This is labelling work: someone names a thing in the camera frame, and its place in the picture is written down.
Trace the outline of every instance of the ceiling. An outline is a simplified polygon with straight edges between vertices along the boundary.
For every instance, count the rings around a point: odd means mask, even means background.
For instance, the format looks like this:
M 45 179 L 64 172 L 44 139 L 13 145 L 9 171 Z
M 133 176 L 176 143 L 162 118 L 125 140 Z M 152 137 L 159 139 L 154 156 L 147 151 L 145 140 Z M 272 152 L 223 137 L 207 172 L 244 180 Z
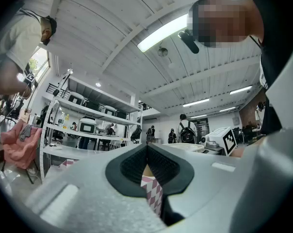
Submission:
M 25 8 L 56 18 L 57 32 L 44 48 L 56 56 L 59 74 L 72 67 L 94 83 L 112 86 L 121 97 L 137 94 L 168 115 L 242 106 L 260 89 L 260 48 L 250 38 L 230 48 L 200 46 L 199 54 L 192 54 L 174 33 L 145 53 L 137 48 L 149 34 L 186 14 L 195 1 L 26 0 Z M 168 49 L 166 57 L 158 56 L 160 45 Z M 250 84 L 249 93 L 229 95 Z M 205 98 L 211 100 L 182 107 Z

